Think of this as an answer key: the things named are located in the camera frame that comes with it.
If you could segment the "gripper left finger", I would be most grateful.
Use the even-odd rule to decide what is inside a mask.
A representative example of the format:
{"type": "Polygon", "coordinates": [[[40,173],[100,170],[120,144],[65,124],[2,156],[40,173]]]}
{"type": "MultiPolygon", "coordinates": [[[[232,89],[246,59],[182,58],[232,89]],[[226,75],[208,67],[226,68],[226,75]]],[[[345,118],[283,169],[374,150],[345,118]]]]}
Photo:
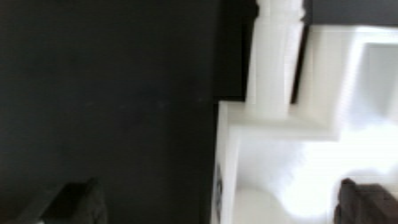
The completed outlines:
{"type": "Polygon", "coordinates": [[[107,203],[96,178],[65,185],[40,216],[45,224],[107,224],[107,203]]]}

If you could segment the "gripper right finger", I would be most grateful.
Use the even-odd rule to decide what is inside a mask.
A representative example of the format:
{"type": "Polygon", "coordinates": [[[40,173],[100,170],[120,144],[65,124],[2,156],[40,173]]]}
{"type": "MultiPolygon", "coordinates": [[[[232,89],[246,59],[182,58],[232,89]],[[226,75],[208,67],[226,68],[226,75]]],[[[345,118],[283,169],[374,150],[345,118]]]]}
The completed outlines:
{"type": "Polygon", "coordinates": [[[335,224],[398,224],[398,199],[379,184],[342,181],[335,224]]]}

